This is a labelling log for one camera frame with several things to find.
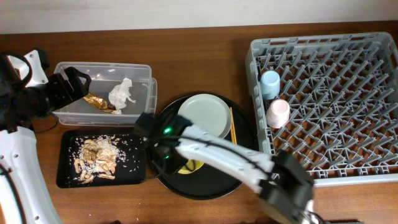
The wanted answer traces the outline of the pink cup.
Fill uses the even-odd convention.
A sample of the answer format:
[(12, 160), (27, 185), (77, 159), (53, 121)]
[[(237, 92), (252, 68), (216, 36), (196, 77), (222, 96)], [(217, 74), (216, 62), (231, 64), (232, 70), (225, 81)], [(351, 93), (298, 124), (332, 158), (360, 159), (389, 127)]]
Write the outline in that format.
[(270, 105), (266, 113), (267, 125), (271, 128), (282, 128), (289, 122), (290, 105), (287, 101), (277, 99)]

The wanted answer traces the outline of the grey round plate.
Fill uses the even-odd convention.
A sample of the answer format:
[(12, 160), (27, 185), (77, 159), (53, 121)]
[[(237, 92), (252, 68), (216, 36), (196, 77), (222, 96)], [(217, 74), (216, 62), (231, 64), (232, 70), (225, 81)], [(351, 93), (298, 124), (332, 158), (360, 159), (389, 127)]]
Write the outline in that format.
[(215, 95), (191, 96), (182, 103), (178, 115), (219, 138), (225, 138), (231, 129), (232, 118), (229, 106)]

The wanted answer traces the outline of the blue cup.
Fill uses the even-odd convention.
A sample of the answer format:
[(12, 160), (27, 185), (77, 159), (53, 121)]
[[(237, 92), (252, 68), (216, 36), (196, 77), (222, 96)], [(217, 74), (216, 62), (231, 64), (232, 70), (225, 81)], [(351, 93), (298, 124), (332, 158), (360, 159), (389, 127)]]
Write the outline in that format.
[(273, 70), (264, 72), (259, 83), (264, 100), (273, 100), (280, 92), (280, 76)]

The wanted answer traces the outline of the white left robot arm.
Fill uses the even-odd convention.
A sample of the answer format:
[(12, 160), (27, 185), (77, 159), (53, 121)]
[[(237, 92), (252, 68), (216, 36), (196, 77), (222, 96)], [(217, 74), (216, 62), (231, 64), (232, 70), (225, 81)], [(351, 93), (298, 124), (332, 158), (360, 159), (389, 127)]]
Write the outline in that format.
[(89, 93), (89, 75), (68, 67), (47, 77), (47, 53), (1, 52), (1, 209), (7, 223), (60, 223), (37, 156), (32, 121)]

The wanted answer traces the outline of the food scraps and shells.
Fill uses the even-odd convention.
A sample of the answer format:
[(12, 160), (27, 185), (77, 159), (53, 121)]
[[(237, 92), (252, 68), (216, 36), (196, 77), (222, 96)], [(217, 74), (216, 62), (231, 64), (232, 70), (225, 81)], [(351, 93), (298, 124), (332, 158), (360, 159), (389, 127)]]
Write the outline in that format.
[(144, 180), (144, 141), (132, 134), (72, 137), (68, 186), (140, 184)]

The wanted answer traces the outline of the white tissue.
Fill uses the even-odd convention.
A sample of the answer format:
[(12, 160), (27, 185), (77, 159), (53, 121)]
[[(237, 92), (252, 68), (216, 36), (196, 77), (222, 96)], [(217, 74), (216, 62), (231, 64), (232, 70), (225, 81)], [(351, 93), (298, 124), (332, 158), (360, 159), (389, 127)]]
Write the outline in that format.
[(117, 111), (127, 106), (127, 100), (131, 103), (136, 102), (136, 100), (131, 99), (131, 94), (129, 92), (130, 87), (132, 87), (132, 80), (129, 78), (124, 78), (121, 84), (116, 85), (109, 92), (109, 102), (116, 108)]

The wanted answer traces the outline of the yellow bowl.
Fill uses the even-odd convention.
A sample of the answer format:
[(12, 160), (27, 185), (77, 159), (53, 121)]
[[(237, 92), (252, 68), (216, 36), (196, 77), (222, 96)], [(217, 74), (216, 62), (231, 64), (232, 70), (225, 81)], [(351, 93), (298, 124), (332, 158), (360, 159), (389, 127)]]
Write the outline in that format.
[(188, 162), (178, 171), (179, 174), (187, 175), (195, 172), (204, 165), (201, 161), (188, 160)]

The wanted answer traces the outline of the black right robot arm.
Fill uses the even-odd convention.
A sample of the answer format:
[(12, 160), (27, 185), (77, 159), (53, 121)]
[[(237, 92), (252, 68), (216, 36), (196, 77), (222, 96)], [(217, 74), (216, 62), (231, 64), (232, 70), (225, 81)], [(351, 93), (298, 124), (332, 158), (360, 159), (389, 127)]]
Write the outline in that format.
[(272, 156), (211, 135), (183, 116), (160, 119), (142, 113), (134, 132), (149, 144), (162, 174), (200, 161), (238, 179), (255, 192), (265, 213), (279, 223), (317, 223), (314, 180), (291, 154)]

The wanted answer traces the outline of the gold foil wrapper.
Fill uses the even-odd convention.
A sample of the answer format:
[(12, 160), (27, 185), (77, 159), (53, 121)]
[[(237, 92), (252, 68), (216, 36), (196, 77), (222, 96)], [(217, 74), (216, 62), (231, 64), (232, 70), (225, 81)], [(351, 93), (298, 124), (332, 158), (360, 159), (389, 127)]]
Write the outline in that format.
[(108, 103), (104, 98), (88, 93), (83, 99), (91, 106), (101, 110), (107, 114), (122, 114), (121, 110), (117, 110), (114, 105)]

